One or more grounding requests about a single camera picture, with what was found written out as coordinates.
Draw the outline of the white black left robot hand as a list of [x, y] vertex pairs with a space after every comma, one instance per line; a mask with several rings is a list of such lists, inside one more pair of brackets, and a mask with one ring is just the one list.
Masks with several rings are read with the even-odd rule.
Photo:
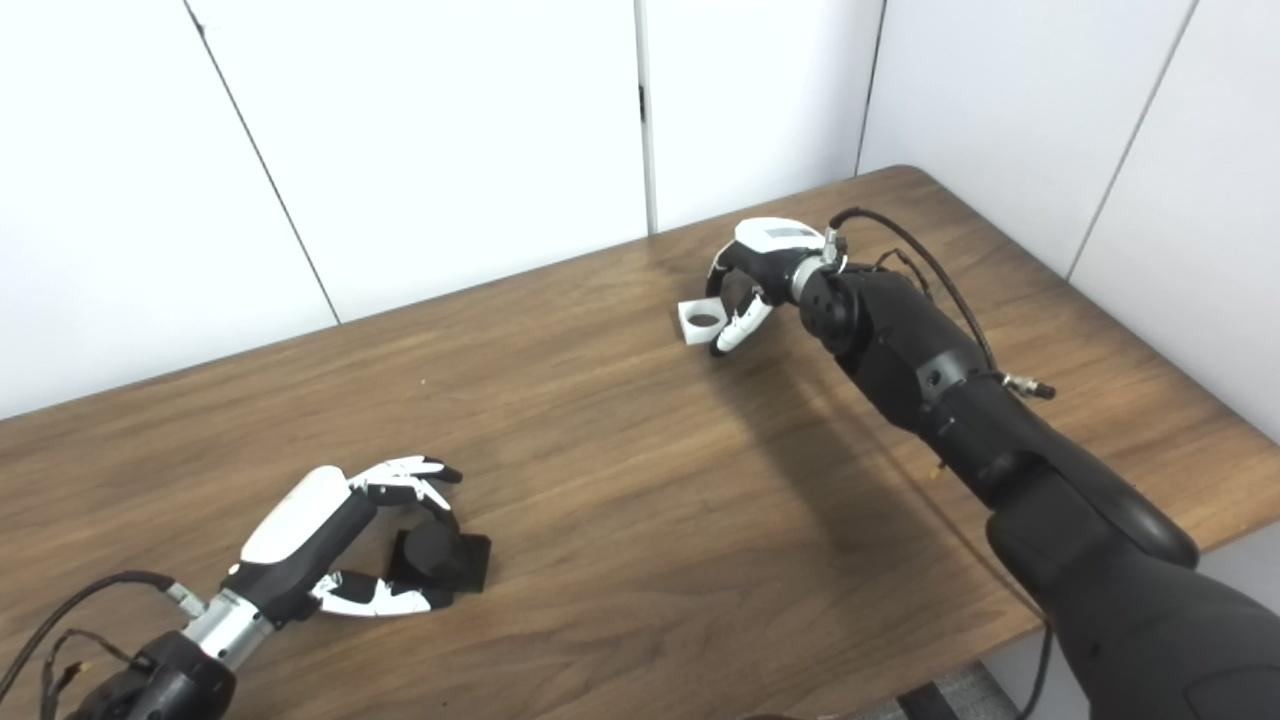
[[453, 591], [339, 571], [333, 564], [381, 507], [417, 503], [438, 519], [449, 516], [451, 503], [433, 483], [461, 479], [424, 455], [385, 460], [353, 477], [333, 465], [315, 468], [255, 528], [221, 588], [255, 606], [276, 630], [316, 611], [392, 618], [448, 609]]

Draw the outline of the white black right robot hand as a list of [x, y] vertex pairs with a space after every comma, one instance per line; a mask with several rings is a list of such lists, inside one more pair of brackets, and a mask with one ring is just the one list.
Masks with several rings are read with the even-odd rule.
[[733, 238], [710, 263], [705, 296], [718, 299], [724, 279], [733, 272], [749, 278], [751, 288], [710, 342], [710, 355], [728, 355], [762, 327], [773, 309], [797, 305], [810, 275], [835, 268], [840, 259], [832, 234], [801, 222], [755, 217], [736, 224]]

